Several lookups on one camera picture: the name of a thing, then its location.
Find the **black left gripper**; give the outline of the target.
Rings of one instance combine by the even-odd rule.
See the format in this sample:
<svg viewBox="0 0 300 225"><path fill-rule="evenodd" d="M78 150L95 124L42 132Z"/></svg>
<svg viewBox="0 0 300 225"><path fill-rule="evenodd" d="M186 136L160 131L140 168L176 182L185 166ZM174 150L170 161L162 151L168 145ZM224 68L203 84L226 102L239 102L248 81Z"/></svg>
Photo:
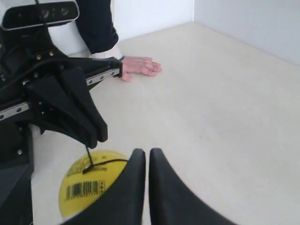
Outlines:
<svg viewBox="0 0 300 225"><path fill-rule="evenodd" d="M90 90L106 76L121 75L115 58L68 57L44 26L0 30L0 166L20 165L22 129L65 134L89 148L108 140L107 124Z"/></svg>

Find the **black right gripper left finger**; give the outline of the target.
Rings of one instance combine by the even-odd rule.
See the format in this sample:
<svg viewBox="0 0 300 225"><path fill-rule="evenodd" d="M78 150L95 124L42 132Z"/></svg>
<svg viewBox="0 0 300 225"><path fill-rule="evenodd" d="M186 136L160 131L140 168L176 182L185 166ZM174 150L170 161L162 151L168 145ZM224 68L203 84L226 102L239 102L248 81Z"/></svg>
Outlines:
<svg viewBox="0 0 300 225"><path fill-rule="evenodd" d="M87 172L94 167L91 155ZM64 225L140 225L143 219L146 156L133 150L115 182L88 208L63 220Z"/></svg>

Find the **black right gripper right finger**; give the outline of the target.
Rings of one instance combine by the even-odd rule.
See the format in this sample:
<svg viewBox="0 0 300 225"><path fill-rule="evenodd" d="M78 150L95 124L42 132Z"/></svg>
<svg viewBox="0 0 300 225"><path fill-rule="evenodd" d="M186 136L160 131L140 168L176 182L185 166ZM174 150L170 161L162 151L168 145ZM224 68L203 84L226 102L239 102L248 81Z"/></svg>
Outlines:
<svg viewBox="0 0 300 225"><path fill-rule="evenodd" d="M149 207L153 225L235 224L186 186L160 148L150 150Z"/></svg>

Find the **person's dark sleeved forearm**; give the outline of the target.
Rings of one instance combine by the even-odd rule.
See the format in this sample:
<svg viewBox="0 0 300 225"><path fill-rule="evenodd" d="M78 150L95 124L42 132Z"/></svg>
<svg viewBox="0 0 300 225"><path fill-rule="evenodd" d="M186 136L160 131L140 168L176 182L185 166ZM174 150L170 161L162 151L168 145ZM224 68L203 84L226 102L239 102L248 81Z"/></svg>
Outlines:
<svg viewBox="0 0 300 225"><path fill-rule="evenodd" d="M90 57L118 60L123 55L118 47L119 36L113 25L110 0L78 0L79 17L75 23Z"/></svg>

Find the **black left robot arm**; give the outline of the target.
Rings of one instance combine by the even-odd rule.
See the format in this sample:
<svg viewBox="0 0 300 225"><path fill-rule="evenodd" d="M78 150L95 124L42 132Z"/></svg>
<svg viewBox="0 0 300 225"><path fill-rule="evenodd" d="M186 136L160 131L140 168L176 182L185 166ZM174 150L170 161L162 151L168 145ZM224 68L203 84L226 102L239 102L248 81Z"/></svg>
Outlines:
<svg viewBox="0 0 300 225"><path fill-rule="evenodd" d="M0 31L0 222L32 222L34 171L30 125L67 135L88 148L108 138L90 90L119 76L115 58L73 58L45 26Z"/></svg>

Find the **person's bare hand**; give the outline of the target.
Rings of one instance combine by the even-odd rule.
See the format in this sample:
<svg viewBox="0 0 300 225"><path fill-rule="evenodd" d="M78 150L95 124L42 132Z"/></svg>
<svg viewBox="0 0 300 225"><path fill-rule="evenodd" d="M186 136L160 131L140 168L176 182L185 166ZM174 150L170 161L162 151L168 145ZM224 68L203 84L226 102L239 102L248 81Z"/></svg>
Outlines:
<svg viewBox="0 0 300 225"><path fill-rule="evenodd" d="M161 64L149 57L125 56L122 60L122 77L126 82L132 82L132 74L143 74L154 77L162 71Z"/></svg>

